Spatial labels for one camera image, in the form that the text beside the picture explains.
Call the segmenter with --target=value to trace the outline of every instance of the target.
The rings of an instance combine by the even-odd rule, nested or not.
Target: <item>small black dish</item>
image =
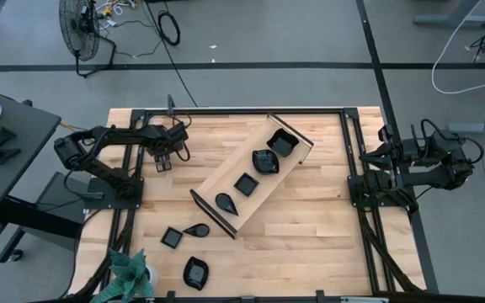
[[[183,231],[194,237],[207,237],[209,235],[209,227],[204,223],[196,224]]]
[[[249,197],[253,190],[258,187],[258,180],[252,178],[249,174],[244,173],[236,182],[235,188],[238,189],[242,194]]]
[[[252,151],[252,164],[263,175],[280,172],[278,157],[270,150]]]
[[[181,231],[168,227],[168,229],[166,230],[166,233],[164,233],[164,236],[162,237],[162,240],[160,240],[160,242],[162,244],[165,244],[175,249],[177,248],[182,237],[183,237],[183,233]]]
[[[267,141],[267,146],[282,157],[288,157],[297,144],[299,140],[284,129],[278,129]]]
[[[190,260],[184,266],[184,282],[197,290],[202,290],[209,277],[209,266],[198,258],[190,257]]]
[[[228,213],[233,215],[239,215],[237,213],[237,208],[233,203],[233,199],[232,197],[229,196],[229,194],[224,194],[224,193],[217,194],[215,198],[215,202],[216,202],[216,206],[218,206],[218,208],[220,208],[221,210],[227,211]]]

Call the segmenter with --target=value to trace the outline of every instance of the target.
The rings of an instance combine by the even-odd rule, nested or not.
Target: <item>black square dish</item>
[[[244,173],[236,182],[235,188],[238,189],[242,194],[249,197],[253,190],[258,187],[258,180],[252,178],[249,174]]]
[[[164,236],[162,237],[162,240],[160,240],[160,242],[175,249],[177,248],[182,237],[183,237],[183,233],[181,231],[168,227],[168,229],[166,230],[166,233],[164,233]]]
[[[278,129],[267,141],[267,146],[282,157],[288,157],[297,144],[299,140],[284,129]]]

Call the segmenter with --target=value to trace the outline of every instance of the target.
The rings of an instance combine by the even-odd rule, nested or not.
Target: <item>floor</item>
[[[175,72],[156,65],[169,63],[162,47],[153,56],[117,55],[115,63],[126,70],[83,80],[72,71],[73,57],[61,38],[56,0],[1,1],[0,93],[31,99],[35,107],[82,127],[105,124],[113,107],[163,107],[167,94],[179,107],[192,105]],[[388,65],[383,74],[402,136],[410,136],[409,125],[418,125],[422,118],[441,127],[449,122],[483,122],[485,88],[440,94],[432,88],[428,64],[408,64],[434,62],[453,30],[414,25],[413,16],[446,13],[457,3],[364,1],[381,63],[397,63]],[[356,1],[191,0],[169,3],[169,8],[182,32],[181,44],[170,48],[175,62],[219,66],[189,65],[181,71],[200,106],[383,105]],[[156,13],[163,5],[153,4],[152,9]],[[485,13],[485,1],[475,13]],[[147,22],[139,9],[125,9],[115,21],[132,19]],[[484,32],[460,30],[442,61],[472,62],[476,51],[468,46]],[[151,51],[158,39],[139,24],[110,29],[109,37],[120,51],[131,54]],[[109,48],[101,44],[99,53],[86,64],[106,62],[108,56]],[[485,54],[479,61],[485,62]],[[275,64],[222,65],[230,62]],[[51,65],[51,71],[43,71],[44,65]],[[17,69],[28,71],[12,72]],[[436,73],[438,86],[448,90],[485,82],[481,68]],[[58,130],[54,139],[65,134],[64,129]],[[466,152],[475,157],[477,151],[466,146]],[[55,171],[64,169],[48,145],[13,194],[36,200]],[[87,177],[77,175],[81,180]],[[460,189],[431,190],[419,203],[439,291],[485,295],[485,177],[480,164]],[[0,250],[14,228],[9,226],[0,237]],[[28,236],[19,248],[25,251],[23,260],[0,264],[0,302],[60,295],[71,274],[72,254]]]

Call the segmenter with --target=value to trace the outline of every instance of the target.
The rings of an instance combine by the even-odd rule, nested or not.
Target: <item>fan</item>
[[[114,63],[115,42],[99,34],[99,16],[94,7],[94,0],[60,0],[59,24],[61,33],[68,50],[76,58],[76,73],[87,77],[95,72],[110,68]],[[111,44],[109,63],[91,72],[81,73],[78,66],[80,61],[91,60],[99,50],[99,40]]]

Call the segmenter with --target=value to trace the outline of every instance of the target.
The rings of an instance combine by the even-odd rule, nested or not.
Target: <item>wooden board edge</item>
[[[233,240],[237,237],[237,230],[231,224],[229,224],[226,219],[224,219],[220,214],[213,209],[207,201],[201,198],[201,196],[195,192],[195,190],[191,189],[190,194],[192,195],[192,199],[198,205],[198,207],[203,210],[223,231],[226,232]]]

